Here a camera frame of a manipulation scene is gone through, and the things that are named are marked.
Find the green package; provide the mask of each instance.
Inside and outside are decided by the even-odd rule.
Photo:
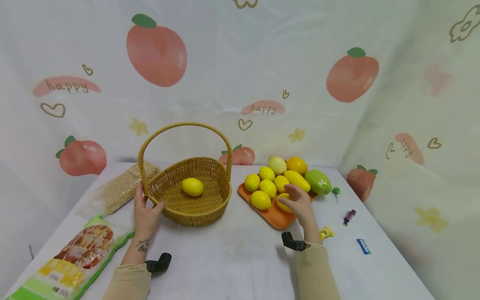
[[[95,217],[6,300],[78,300],[133,230]]]

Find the orange tray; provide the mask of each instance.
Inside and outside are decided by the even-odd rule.
[[[272,199],[272,206],[269,209],[259,210],[250,202],[250,196],[252,195],[251,192],[247,191],[245,185],[242,183],[238,188],[238,194],[242,199],[248,203],[271,227],[275,228],[276,230],[284,230],[290,226],[293,220],[295,220],[295,215],[293,213],[287,213],[286,211],[282,210],[276,204],[276,198],[280,193],[277,193],[275,198]],[[310,196],[310,200],[313,200],[317,194],[310,192],[308,193]]]

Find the packaged food bag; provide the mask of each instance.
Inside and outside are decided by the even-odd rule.
[[[6,300],[78,300],[133,234],[93,218]]]
[[[148,162],[144,162],[144,169],[149,180],[160,173],[160,169],[157,166]],[[113,214],[135,196],[140,180],[140,170],[138,169],[138,164],[136,164],[88,193],[85,204],[76,211],[76,214],[86,218],[94,216],[105,217]]]

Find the wicker basket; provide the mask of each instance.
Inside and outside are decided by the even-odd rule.
[[[159,134],[180,126],[200,126],[218,134],[227,145],[227,167],[210,157],[191,157],[171,165],[158,173],[150,181],[144,170],[144,153],[148,144]],[[166,126],[152,134],[140,148],[138,167],[144,185],[144,195],[153,203],[167,202],[163,214],[183,226],[201,227],[219,220],[232,194],[230,174],[232,170],[232,148],[227,138],[212,126],[181,122]],[[198,197],[186,194],[181,182],[187,178],[197,178],[204,184],[204,192]]]

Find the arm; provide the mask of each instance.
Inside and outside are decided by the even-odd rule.
[[[288,206],[303,227],[307,248],[297,254],[297,275],[301,300],[340,300],[335,279],[328,263],[310,197],[295,185],[285,185],[290,200],[278,200]]]
[[[303,232],[307,248],[296,263],[301,300],[340,300],[318,226],[306,225]]]
[[[150,291],[151,274],[145,264],[146,253],[165,203],[148,209],[142,192],[140,183],[135,194],[135,236],[120,266],[115,269],[103,300],[145,300]]]

